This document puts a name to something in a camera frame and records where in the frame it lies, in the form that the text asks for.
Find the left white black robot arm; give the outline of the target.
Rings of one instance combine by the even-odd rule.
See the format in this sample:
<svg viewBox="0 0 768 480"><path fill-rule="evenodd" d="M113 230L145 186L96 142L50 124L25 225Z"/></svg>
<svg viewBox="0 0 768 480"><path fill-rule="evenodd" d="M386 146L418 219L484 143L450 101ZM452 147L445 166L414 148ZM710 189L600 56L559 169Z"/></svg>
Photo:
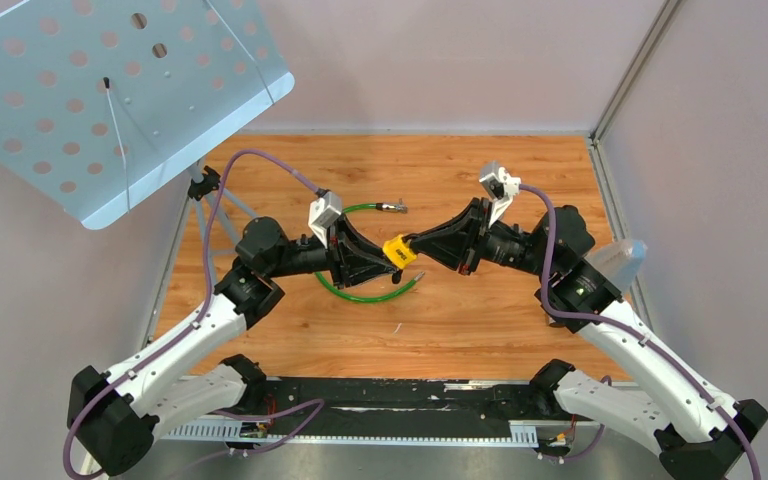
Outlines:
<svg viewBox="0 0 768 480"><path fill-rule="evenodd" d="M385 275L399 277L407 260L358 233L344 215L316 235L290 239L277 220L257 217L243 229L230 270L209 285L193 313L138 353L100 372L87 366L72 380L62 462L72 479L75 441L102 472L135 466L167 431L205 413L236 406L258 411L266 386L240 357L222 362L202 380L181 376L208 353L250 330L283 299L280 277L328 271L338 287Z"/></svg>

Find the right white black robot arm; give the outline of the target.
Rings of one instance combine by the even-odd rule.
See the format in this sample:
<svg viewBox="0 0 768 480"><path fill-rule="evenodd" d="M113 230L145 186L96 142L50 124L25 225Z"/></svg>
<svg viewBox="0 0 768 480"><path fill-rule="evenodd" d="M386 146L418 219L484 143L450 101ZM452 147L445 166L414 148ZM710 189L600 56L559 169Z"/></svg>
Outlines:
<svg viewBox="0 0 768 480"><path fill-rule="evenodd" d="M385 253L398 266L420 255L462 275L481 261L534 274L544 311L596 346L639 387L630 394L552 360L533 377L531 403L544 417L564 410L599 422L652 452L675 479L722 479L740 459L760 474L752 440L768 421L753 399L714 386L647 327L624 293L645 249L614 243L596 250L578 210L548 206L529 232L505 224L503 199L477 198L453 219L395 238Z"/></svg>

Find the green cable lock loop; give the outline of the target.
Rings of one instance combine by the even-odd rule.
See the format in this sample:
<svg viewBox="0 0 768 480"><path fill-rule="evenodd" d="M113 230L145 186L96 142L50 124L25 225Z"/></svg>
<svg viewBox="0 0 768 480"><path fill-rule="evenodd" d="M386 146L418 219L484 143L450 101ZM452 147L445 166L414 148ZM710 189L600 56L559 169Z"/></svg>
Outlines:
<svg viewBox="0 0 768 480"><path fill-rule="evenodd" d="M344 207L343 213L349 214L355 211L362 211L362 210L376 210L381 212L407 214L408 206L403 202L402 199L400 199L396 203L393 203L393 202L359 203L359 204ZM318 280L320 285L324 287L326 290L328 290L331 294L341 298L342 300L349 301L352 303L357 303L357 304L379 304L386 301L394 300L406 294L411 289L413 289L423 279L424 276L425 276L425 272L420 271L417 275L415 275L412 279L407 281L404 285L399 285L400 282L397 281L397 284L399 286L390 292L387 292L382 295L376 295L376 296L362 296L362 295L347 293L345 290L338 289L335 285L330 283L322 273L319 273L319 272L315 273L315 278Z"/></svg>

